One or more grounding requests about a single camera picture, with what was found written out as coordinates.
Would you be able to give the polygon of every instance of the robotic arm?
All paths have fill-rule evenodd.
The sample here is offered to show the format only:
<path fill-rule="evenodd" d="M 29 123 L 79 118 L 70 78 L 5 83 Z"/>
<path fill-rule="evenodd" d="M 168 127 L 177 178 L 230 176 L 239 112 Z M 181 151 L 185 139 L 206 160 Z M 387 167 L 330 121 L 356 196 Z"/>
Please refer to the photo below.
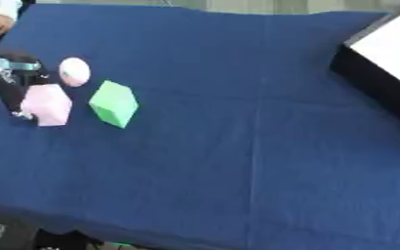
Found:
<path fill-rule="evenodd" d="M 33 119 L 20 108 L 25 92 L 31 85 L 49 83 L 48 70 L 32 55 L 0 51 L 0 99 L 13 116 Z"/>

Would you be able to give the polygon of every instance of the green cube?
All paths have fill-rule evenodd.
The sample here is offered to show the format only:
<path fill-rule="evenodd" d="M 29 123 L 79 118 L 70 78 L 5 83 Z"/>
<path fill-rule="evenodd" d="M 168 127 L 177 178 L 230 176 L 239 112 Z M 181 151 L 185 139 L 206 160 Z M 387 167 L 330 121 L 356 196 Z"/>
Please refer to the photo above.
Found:
<path fill-rule="evenodd" d="M 138 109 L 138 103 L 129 87 L 104 81 L 89 105 L 104 122 L 125 128 Z"/>

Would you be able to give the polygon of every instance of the black object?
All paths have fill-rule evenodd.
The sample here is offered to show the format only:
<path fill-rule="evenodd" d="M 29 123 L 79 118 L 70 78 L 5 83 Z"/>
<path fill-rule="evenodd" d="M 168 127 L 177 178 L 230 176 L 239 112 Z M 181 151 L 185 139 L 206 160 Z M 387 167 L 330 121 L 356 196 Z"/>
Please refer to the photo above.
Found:
<path fill-rule="evenodd" d="M 400 117 L 400 80 L 351 47 L 399 16 L 400 12 L 387 15 L 352 36 L 340 45 L 331 64 L 333 71 L 367 95 L 375 98 L 383 107 L 398 117 Z"/>
<path fill-rule="evenodd" d="M 22 6 L 18 10 L 18 16 L 20 17 L 32 4 L 35 4 L 36 0 L 22 0 Z"/>
<path fill-rule="evenodd" d="M 40 64 L 37 70 L 15 69 L 11 71 L 14 83 L 7 82 L 0 75 L 0 99 L 6 109 L 15 116 L 21 114 L 20 104 L 25 92 L 30 85 L 42 85 L 50 83 L 50 76 L 45 66 L 35 57 L 27 53 L 6 52 L 0 50 L 0 58 L 11 63 Z"/>
<path fill-rule="evenodd" d="M 40 229 L 33 240 L 32 249 L 86 250 L 88 245 L 98 249 L 103 242 L 77 230 L 66 234 L 53 234 Z"/>

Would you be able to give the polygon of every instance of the table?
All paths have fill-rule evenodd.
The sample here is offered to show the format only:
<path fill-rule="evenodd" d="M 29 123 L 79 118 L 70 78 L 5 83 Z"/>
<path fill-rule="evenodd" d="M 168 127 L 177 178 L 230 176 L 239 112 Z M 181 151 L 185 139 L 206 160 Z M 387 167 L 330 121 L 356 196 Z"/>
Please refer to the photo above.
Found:
<path fill-rule="evenodd" d="M 174 250 L 400 250 L 400 121 L 328 69 L 379 17 L 30 8 L 0 47 L 93 76 L 65 127 L 0 104 L 0 212 Z M 104 79 L 138 96 L 126 130 L 87 107 Z"/>

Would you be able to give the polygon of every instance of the ball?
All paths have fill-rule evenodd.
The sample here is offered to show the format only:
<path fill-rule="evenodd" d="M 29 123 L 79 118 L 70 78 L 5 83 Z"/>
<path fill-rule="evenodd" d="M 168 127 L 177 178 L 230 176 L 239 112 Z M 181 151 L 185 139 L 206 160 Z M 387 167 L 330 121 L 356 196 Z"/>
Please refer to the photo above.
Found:
<path fill-rule="evenodd" d="M 64 84 L 80 87 L 88 82 L 91 70 L 85 61 L 78 58 L 63 60 L 59 66 L 59 75 Z"/>

